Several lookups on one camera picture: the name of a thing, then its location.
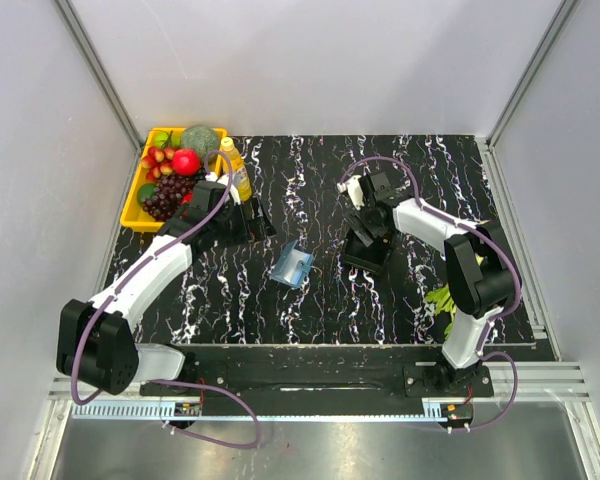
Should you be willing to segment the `blue card holder wallet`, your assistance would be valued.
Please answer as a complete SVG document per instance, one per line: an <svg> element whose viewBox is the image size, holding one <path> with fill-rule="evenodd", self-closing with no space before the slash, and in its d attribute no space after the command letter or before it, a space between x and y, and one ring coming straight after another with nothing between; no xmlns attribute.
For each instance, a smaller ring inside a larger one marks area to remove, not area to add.
<svg viewBox="0 0 600 480"><path fill-rule="evenodd" d="M284 246L269 275L271 280L294 289L302 286L315 259L313 254L299 250L297 246L297 240Z"/></svg>

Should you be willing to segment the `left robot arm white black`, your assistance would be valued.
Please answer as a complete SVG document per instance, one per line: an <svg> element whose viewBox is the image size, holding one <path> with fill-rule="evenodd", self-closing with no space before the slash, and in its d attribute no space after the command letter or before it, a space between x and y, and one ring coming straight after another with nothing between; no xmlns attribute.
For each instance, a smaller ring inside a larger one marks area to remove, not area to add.
<svg viewBox="0 0 600 480"><path fill-rule="evenodd" d="M136 325L148 307L207 251L256 243L275 235L256 195L241 200L227 176L207 178L163 223L142 256L88 301L61 310L56 369L73 385L117 395L133 383L162 380L173 394L193 390L197 372L168 344L138 344Z"/></svg>

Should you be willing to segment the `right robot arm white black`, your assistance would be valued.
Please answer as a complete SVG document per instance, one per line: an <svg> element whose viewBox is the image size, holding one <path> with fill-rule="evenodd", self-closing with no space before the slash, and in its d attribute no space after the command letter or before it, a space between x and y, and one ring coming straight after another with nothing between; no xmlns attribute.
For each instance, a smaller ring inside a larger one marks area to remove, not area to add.
<svg viewBox="0 0 600 480"><path fill-rule="evenodd" d="M345 217L349 231L344 264L381 273L399 234L415 237L441 254L457 313L442 347L447 363L436 369L434 379L442 393L460 394L471 382L468 367L480 360L487 327L515 311L521 300L521 280L501 225L450 216L414 192L392 188L383 172L345 175L337 189L353 205Z"/></svg>

